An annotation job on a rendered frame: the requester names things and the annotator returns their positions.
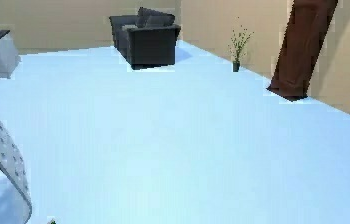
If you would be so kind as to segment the green house plant in pot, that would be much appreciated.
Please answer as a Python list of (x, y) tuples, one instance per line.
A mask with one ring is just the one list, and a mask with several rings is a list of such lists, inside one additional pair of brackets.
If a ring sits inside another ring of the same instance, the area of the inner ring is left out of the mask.
[(239, 29), (232, 29), (231, 43), (228, 45), (231, 54), (232, 70), (238, 72), (241, 67), (241, 59), (246, 55), (246, 46), (254, 32), (240, 25)]

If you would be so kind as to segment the brown wooden door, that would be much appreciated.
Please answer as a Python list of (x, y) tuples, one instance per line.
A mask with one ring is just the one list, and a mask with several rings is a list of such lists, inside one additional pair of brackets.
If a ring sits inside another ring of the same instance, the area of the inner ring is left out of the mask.
[(338, 0), (294, 0), (268, 90), (289, 100), (307, 97)]

